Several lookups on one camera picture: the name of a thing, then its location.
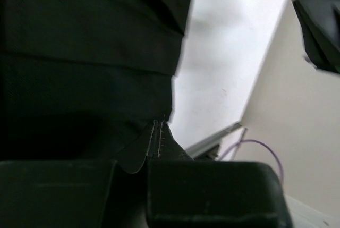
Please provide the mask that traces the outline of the black skirt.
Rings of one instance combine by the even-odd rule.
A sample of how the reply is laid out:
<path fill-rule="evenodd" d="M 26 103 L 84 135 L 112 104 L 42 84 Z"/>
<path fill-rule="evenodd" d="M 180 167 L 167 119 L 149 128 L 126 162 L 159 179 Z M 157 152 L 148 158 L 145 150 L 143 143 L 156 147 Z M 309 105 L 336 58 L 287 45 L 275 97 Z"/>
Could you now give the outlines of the black skirt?
<path fill-rule="evenodd" d="M 191 0 L 1 0 L 1 159 L 110 158 L 172 112 Z"/>

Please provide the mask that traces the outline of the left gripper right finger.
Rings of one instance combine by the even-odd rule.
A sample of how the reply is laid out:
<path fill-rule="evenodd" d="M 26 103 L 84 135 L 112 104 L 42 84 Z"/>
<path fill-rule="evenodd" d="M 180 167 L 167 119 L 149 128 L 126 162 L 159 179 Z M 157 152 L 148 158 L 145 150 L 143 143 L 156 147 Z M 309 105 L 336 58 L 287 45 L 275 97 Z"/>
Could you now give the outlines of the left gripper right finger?
<path fill-rule="evenodd" d="M 147 164 L 149 227 L 292 227 L 281 182 L 259 162 L 195 161 L 154 121 Z"/>

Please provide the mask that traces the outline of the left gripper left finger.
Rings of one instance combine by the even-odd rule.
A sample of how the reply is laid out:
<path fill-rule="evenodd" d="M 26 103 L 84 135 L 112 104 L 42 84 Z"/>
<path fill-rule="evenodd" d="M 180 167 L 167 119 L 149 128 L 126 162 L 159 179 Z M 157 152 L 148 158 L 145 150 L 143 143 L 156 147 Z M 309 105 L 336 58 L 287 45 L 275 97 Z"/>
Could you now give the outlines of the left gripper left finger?
<path fill-rule="evenodd" d="M 2 161 L 1 227 L 147 227 L 158 122 L 117 161 Z"/>

